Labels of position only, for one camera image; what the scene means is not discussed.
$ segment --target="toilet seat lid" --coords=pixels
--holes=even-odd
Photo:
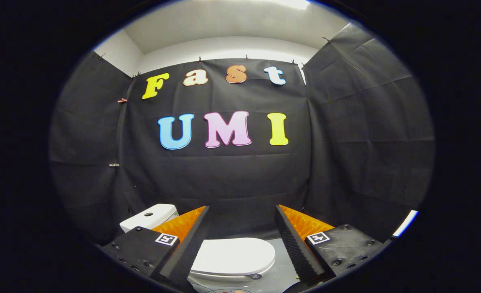
[[[272,266],[275,249],[257,238],[205,240],[192,271],[222,276],[257,274]]]

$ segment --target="letter m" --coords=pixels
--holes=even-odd
[[[219,113],[207,113],[205,120],[208,121],[208,141],[205,143],[207,148],[217,148],[221,143],[217,140],[217,134],[222,140],[224,145],[230,143],[233,133],[235,132],[235,138],[233,139],[233,145],[248,145],[251,143],[251,139],[248,137],[248,128],[246,119],[249,114],[246,111],[236,111],[233,113],[229,124],[224,122],[222,116]]]

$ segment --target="toilet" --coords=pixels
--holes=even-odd
[[[178,217],[173,204],[156,204],[122,221],[123,232],[137,226],[152,229]],[[275,249],[257,238],[206,239],[190,270],[190,278],[226,284],[256,282],[275,263]]]
[[[258,280],[275,263],[275,249],[257,238],[205,240],[190,270],[190,277],[214,282]]]

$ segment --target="white ceiling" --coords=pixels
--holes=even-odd
[[[181,0],[144,15],[125,31],[143,54],[209,37],[269,37],[320,49],[349,23],[311,2],[303,11],[261,0]]]

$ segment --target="blue letter u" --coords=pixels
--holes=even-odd
[[[178,150],[187,146],[192,139],[192,119],[194,119],[193,114],[183,114],[179,116],[179,120],[183,123],[183,136],[178,140],[172,138],[172,122],[175,121],[175,118],[164,117],[159,119],[157,124],[160,126],[159,139],[161,145],[169,150]]]

